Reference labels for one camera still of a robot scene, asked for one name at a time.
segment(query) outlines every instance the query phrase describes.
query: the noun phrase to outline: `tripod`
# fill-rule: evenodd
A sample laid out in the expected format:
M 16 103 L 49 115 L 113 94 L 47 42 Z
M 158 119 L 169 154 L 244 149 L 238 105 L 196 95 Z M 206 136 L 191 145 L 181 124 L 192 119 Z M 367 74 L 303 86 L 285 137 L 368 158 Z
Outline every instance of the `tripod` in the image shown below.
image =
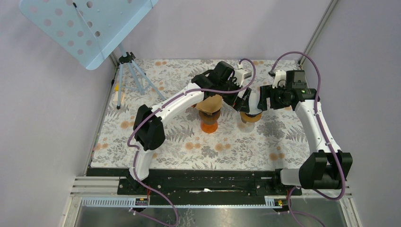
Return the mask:
M 152 81 L 150 81 L 150 79 L 146 76 L 146 73 L 143 72 L 143 70 L 136 64 L 136 62 L 134 61 L 135 56 L 134 54 L 128 53 L 125 51 L 122 43 L 118 44 L 118 47 L 122 53 L 122 57 L 119 58 L 120 61 L 120 69 L 119 69 L 119 86 L 118 86 L 118 100 L 117 100 L 117 109 L 119 110 L 121 107 L 121 89 L 122 87 L 126 88 L 126 89 L 131 89 L 131 90 L 135 90 L 135 91 L 139 91 L 139 93 L 141 95 L 143 95 L 145 93 L 145 91 L 149 88 L 152 87 L 157 94 L 163 99 L 165 100 L 166 98 L 162 95 L 162 93 L 160 93 L 160 91 L 158 90 L 158 88 L 152 83 Z M 134 78 L 134 81 L 137 85 L 137 87 L 127 87 L 127 86 L 122 86 L 122 75 L 123 75 L 123 71 L 124 71 L 124 64 L 127 64 L 128 69 L 130 70 L 130 73 L 132 75 L 132 77 Z M 134 66 L 136 68 L 136 70 L 140 73 L 140 75 L 142 76 L 142 78 L 144 78 L 146 80 L 146 82 L 148 83 L 148 85 L 144 88 L 143 87 L 143 83 L 139 82 L 139 79 L 136 75 L 136 73 L 134 72 L 134 68 L 132 67 Z

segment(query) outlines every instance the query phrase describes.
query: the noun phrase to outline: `brown paper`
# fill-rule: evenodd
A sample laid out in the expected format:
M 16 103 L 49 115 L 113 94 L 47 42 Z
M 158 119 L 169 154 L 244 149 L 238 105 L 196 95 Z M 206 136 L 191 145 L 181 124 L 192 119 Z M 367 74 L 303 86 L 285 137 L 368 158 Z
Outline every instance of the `brown paper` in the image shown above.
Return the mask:
M 196 109 L 207 114 L 212 114 L 219 110 L 223 105 L 223 98 L 220 95 L 208 97 L 200 103 L 196 104 Z

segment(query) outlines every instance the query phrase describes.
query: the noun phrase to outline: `floral tablecloth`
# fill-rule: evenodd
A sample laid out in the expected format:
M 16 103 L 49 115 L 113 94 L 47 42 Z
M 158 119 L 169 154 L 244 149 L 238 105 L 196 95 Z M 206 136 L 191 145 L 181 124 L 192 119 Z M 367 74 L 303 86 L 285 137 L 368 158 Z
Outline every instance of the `floral tablecloth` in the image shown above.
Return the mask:
M 156 87 L 170 97 L 189 83 L 191 78 L 213 69 L 220 60 L 136 60 Z M 238 60 L 224 60 L 235 66 Z M 268 75 L 274 61 L 254 60 L 256 80 L 253 92 L 259 86 L 271 84 Z M 295 69 L 295 61 L 280 61 L 277 69 Z M 123 85 L 135 87 L 127 68 Z M 112 94 L 105 120 L 94 147 L 91 167 L 129 167 L 135 148 L 126 145 L 132 133 L 137 109 L 142 104 L 152 106 L 161 102 L 157 93 L 149 89 L 144 95 L 124 90 L 121 109 L 116 109 Z M 218 129 L 212 134 L 201 130 L 200 117 L 195 108 L 188 108 L 165 125 L 166 140 L 153 155 L 151 168 L 168 169 L 225 169 L 274 170 L 296 168 L 309 156 L 309 147 L 302 124 L 292 109 L 268 110 L 250 133 L 240 132 L 236 121 L 239 113 L 224 104 L 218 120 Z

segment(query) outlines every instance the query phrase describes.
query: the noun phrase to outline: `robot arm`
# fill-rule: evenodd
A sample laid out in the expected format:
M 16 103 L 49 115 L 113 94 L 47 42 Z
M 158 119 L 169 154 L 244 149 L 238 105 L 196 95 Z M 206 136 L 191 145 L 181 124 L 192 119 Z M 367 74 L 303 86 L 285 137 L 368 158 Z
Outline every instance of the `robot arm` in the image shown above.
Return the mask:
M 261 87 L 258 103 L 260 109 L 267 110 L 267 98 L 270 98 L 270 107 L 273 109 L 292 107 L 302 123 L 311 152 L 310 157 L 299 169 L 280 170 L 281 183 L 302 186 L 304 189 L 340 189 L 339 170 L 329 144 L 324 140 L 314 110 L 316 90 L 307 88 L 305 72 L 277 70 L 273 85 Z M 340 161 L 344 176 L 347 177 L 352 165 L 352 156 L 350 153 L 342 152 L 331 135 L 321 111 L 320 101 L 317 103 L 317 108 L 323 129 L 330 140 L 329 143 Z
M 243 106 L 246 97 L 250 93 L 250 89 L 247 89 L 245 91 L 246 95 L 244 95 L 243 98 L 238 98 L 238 93 L 221 94 L 211 91 L 204 92 L 200 91 L 201 88 L 218 91 L 235 91 L 240 89 L 244 79 L 250 76 L 251 73 L 244 70 L 241 64 L 238 65 L 238 69 L 234 70 L 231 65 L 221 61 L 214 70 L 208 70 L 202 74 L 196 75 L 191 80 L 191 83 L 168 100 L 154 105 L 151 108 L 142 105 L 137 112 L 134 130 L 153 113 L 152 111 L 157 109 L 160 109 L 160 111 L 145 122 L 135 134 L 135 140 L 141 145 L 139 146 L 140 151 L 138 151 L 139 154 L 135 163 L 138 178 L 143 180 L 149 175 L 149 166 L 155 149 L 160 147 L 166 139 L 164 125 L 180 112 L 214 95 L 221 95 L 226 103 L 234 108 L 240 108 Z M 193 89 L 199 89 L 199 91 L 186 93 Z M 134 176 L 132 168 L 130 169 L 130 173 Z

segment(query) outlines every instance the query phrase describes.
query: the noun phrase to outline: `black bracket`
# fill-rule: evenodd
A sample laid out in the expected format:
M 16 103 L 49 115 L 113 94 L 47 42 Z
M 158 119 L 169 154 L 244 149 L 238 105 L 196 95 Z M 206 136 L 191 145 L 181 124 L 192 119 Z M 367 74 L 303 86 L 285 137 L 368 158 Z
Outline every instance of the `black bracket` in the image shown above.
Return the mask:
M 347 178 L 352 165 L 352 156 L 340 150 L 336 155 L 344 177 Z M 321 150 L 312 153 L 299 169 L 299 181 L 305 189 L 340 189 L 341 178 L 333 154 Z
M 135 59 L 135 55 L 130 52 L 126 52 L 127 56 L 123 57 L 121 56 L 118 60 L 120 61 L 120 64 L 125 64 L 125 63 L 130 63 Z

